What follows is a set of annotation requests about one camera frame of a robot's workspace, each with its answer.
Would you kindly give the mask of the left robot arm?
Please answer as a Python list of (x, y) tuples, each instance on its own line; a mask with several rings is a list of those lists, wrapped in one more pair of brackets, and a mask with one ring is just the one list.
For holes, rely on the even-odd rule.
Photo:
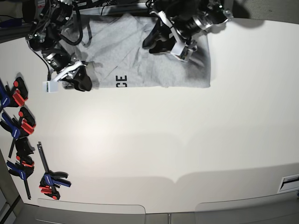
[(151, 54), (172, 54), (180, 60), (197, 50), (193, 36), (233, 18), (222, 0), (149, 0), (145, 5), (157, 21), (142, 48)]

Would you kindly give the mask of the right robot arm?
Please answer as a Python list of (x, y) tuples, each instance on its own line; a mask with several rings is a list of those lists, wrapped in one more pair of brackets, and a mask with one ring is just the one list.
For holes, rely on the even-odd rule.
[[(53, 92), (59, 82), (66, 89), (90, 91), (92, 81), (86, 72), (87, 63), (71, 56), (60, 44), (64, 41), (77, 46), (83, 39), (83, 26), (77, 0), (47, 0), (26, 37), (28, 47), (45, 63), (48, 74), (44, 83), (47, 92)], [(78, 39), (72, 41), (63, 35), (65, 25), (76, 15)]]

